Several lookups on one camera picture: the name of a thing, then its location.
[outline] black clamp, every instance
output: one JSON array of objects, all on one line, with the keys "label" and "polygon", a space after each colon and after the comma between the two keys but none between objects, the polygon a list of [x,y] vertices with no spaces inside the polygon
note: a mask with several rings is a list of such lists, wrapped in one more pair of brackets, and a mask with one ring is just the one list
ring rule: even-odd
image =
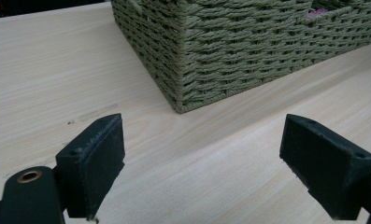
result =
[{"label": "black clamp", "polygon": [[371,153],[312,119],[287,115],[280,157],[335,220],[371,224]]},{"label": "black clamp", "polygon": [[64,223],[65,209],[94,219],[124,155],[121,114],[96,120],[56,155],[56,167],[32,167],[7,181],[0,224]]}]

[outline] green woven basket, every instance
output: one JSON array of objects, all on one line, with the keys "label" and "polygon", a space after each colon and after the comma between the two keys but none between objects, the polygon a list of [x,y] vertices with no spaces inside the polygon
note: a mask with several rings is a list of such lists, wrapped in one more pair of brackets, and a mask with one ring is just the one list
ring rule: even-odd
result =
[{"label": "green woven basket", "polygon": [[[211,104],[371,44],[371,0],[112,0],[173,108]],[[314,15],[319,8],[328,12]]]}]

